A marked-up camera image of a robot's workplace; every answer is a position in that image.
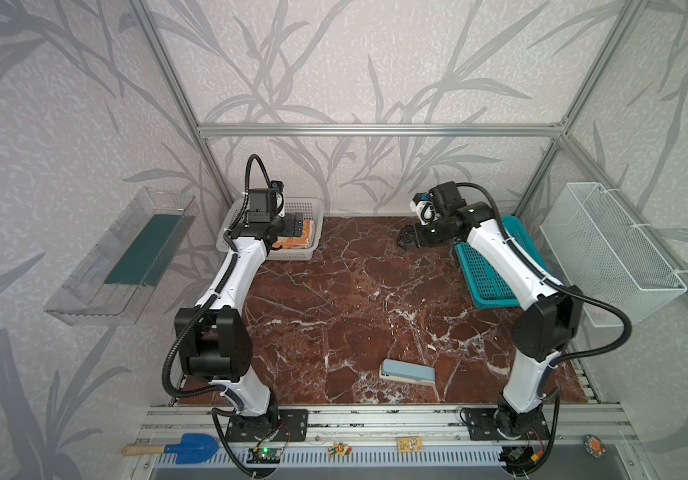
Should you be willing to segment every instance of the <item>circuit board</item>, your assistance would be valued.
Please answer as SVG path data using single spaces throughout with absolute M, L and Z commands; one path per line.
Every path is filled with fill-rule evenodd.
M 404 437 L 397 439 L 397 451 L 400 453 L 424 452 L 421 437 Z

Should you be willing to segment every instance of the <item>orange sponge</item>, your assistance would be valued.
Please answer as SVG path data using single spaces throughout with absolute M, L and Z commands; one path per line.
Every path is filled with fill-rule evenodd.
M 273 246 L 281 246 L 283 249 L 300 249 L 310 248 L 315 231 L 315 222 L 312 220 L 304 220 L 304 227 L 301 231 L 301 236 L 278 236 L 277 241 Z

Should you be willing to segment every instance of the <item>clear acrylic tray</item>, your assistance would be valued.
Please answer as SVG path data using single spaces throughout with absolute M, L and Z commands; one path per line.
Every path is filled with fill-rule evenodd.
M 70 325 L 133 325 L 199 208 L 191 194 L 142 188 L 45 311 Z

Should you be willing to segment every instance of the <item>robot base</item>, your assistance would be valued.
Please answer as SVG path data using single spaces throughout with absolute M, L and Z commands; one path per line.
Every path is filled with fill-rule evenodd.
M 308 419 L 309 410 L 277 408 L 275 394 L 272 392 L 269 408 L 264 415 L 258 417 L 237 415 L 229 419 L 226 441 L 257 442 L 284 424 L 288 429 L 281 428 L 271 439 L 272 442 L 286 442 L 289 437 L 291 442 L 303 442 L 306 440 Z
M 506 437 L 501 433 L 496 421 L 498 408 L 496 407 L 470 407 L 464 411 L 464 420 L 469 421 L 467 430 L 469 431 L 469 439 L 472 441 L 478 440 L 528 440 L 528 435 L 523 434 L 516 437 Z M 549 438 L 549 430 L 547 428 L 547 421 L 544 419 L 544 414 L 541 411 L 538 417 L 531 422 L 530 427 L 536 431 L 541 441 Z M 531 436 L 531 440 L 537 442 L 535 436 Z

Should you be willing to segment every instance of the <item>red wire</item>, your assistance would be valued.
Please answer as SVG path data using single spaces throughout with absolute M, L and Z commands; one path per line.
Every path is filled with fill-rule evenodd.
M 537 439 L 538 442 L 541 444 L 541 452 L 543 452 L 543 451 L 544 451 L 544 443 L 541 442 L 541 438 L 539 438 L 538 432 L 536 431 L 536 428 L 531 428 L 531 432 L 533 432 L 533 433 L 536 434 L 536 439 Z
M 288 426 L 285 425 L 284 423 L 280 427 L 278 427 L 277 429 L 279 430 L 280 428 L 284 428 L 285 430 L 288 430 L 288 439 L 285 440 L 285 446 L 282 447 L 282 452 L 280 452 L 280 455 L 282 455 L 283 453 L 285 453 L 285 449 L 288 447 L 288 444 L 291 442 L 291 429 L 288 428 Z

